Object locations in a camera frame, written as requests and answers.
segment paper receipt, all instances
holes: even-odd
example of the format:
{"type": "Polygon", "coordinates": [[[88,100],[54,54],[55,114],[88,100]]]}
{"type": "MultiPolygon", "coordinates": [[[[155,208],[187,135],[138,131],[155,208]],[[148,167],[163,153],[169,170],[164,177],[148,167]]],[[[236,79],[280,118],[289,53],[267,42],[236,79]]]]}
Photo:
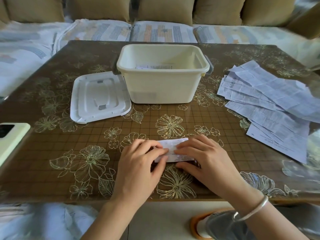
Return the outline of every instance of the paper receipt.
{"type": "MultiPolygon", "coordinates": [[[[168,163],[172,162],[182,162],[182,161],[193,161],[194,158],[185,156],[185,155],[177,155],[174,153],[174,150],[177,149],[176,145],[180,144],[183,141],[188,140],[188,138],[182,138],[182,139],[174,139],[174,140],[160,140],[160,144],[163,146],[163,148],[169,148],[169,152],[165,154],[165,156],[168,156],[168,163]]],[[[160,159],[163,157],[159,156],[157,157],[154,162],[158,163],[160,159]]]]}

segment table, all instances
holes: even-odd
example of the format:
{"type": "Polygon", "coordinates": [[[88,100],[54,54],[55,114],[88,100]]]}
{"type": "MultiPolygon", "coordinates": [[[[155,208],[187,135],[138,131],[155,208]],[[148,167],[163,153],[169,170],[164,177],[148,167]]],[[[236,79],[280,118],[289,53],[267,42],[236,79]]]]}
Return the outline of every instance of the table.
{"type": "MultiPolygon", "coordinates": [[[[70,41],[0,106],[0,122],[33,131],[1,167],[3,202],[87,202],[110,198],[121,150],[135,138],[163,140],[205,134],[228,152],[242,177],[276,201],[319,200],[320,130],[312,123],[303,166],[246,136],[248,121],[216,95],[233,65],[256,60],[278,77],[306,83],[320,96],[320,77],[273,45],[193,44],[214,64],[188,104],[132,104],[125,116],[76,124],[70,117],[73,81],[114,70],[131,42],[70,41]]],[[[149,200],[221,200],[168,163],[149,200]]]]}

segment white lid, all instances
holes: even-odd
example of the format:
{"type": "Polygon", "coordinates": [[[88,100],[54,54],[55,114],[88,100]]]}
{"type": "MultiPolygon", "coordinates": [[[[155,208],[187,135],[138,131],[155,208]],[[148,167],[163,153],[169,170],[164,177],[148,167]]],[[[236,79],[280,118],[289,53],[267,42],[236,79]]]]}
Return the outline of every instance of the white lid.
{"type": "Polygon", "coordinates": [[[102,72],[75,79],[70,118],[79,124],[122,116],[131,109],[126,82],[121,75],[102,72]]]}

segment bracelet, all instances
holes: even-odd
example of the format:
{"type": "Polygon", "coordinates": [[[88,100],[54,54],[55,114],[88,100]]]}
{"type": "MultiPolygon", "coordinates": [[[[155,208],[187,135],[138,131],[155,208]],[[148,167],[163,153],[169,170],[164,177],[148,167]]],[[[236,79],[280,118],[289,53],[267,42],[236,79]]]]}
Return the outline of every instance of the bracelet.
{"type": "Polygon", "coordinates": [[[239,214],[238,212],[236,212],[232,216],[232,221],[242,222],[244,220],[247,220],[250,216],[252,216],[252,215],[256,214],[258,211],[260,211],[262,209],[262,207],[264,207],[268,201],[269,201],[269,197],[267,195],[265,195],[262,202],[253,211],[251,211],[249,214],[245,215],[244,217],[242,217],[240,219],[236,219],[236,216],[239,214]]]}

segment white plastic box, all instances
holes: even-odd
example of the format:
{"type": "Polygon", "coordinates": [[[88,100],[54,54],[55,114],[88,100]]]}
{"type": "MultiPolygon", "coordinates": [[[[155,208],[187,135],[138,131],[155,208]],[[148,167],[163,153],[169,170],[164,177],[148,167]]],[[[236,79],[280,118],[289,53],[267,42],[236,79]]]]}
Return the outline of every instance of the white plastic box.
{"type": "Polygon", "coordinates": [[[193,45],[129,44],[122,48],[117,68],[134,103],[180,104],[191,102],[210,64],[193,45]]]}

